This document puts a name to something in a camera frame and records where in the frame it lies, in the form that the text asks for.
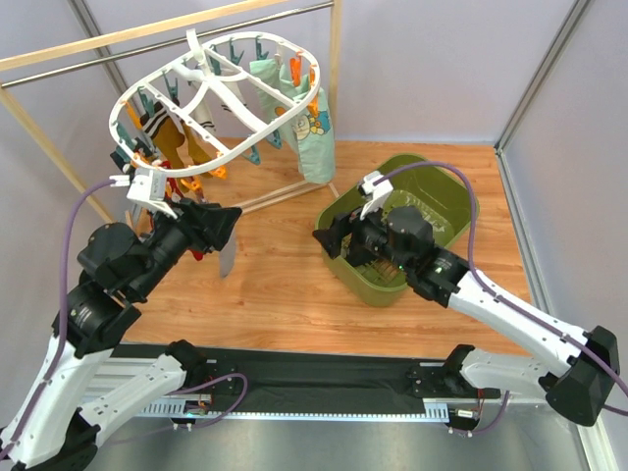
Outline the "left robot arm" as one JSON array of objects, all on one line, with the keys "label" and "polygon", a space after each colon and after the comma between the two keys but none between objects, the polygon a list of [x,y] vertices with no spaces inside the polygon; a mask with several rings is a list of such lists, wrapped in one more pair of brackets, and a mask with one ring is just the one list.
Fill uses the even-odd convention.
[{"label": "left robot arm", "polygon": [[183,199],[174,213],[155,215],[140,239],[114,223],[98,228],[78,255],[78,285],[53,323],[48,350],[18,415],[1,431],[1,457],[17,470],[82,470],[98,449],[150,402],[202,388],[206,356],[185,340],[115,389],[84,402],[102,364],[139,318],[137,304],[189,250],[207,254],[228,244],[242,211]]}]

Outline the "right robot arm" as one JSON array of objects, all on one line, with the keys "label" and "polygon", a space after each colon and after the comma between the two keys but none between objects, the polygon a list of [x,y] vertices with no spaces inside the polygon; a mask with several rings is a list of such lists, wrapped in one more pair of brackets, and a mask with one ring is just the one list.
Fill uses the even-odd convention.
[{"label": "right robot arm", "polygon": [[352,266],[385,260],[428,301],[472,317],[527,351],[499,356],[461,346],[457,374],[475,389],[501,389],[544,399],[563,418],[593,426],[619,379],[618,342],[602,326],[587,331],[552,317],[492,282],[470,261],[436,243],[433,227],[413,206],[336,215],[313,231],[327,255]]}]

